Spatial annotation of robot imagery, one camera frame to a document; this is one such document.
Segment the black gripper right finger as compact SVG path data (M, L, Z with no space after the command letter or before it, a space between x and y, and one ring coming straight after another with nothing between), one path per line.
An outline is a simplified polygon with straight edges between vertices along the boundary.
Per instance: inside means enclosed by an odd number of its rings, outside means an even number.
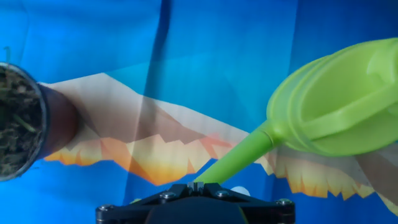
M237 205L249 223L295 224L295 204L283 198L266 202L222 187L217 183L196 182L195 192L199 196L209 197Z

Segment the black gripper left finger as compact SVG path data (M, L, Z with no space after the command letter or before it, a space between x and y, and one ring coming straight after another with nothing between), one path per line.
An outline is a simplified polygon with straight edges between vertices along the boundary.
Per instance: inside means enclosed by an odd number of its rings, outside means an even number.
M196 196L197 184L173 184L168 190L151 195L125 206L104 204L96 208L96 224L144 224L150 211L190 196Z

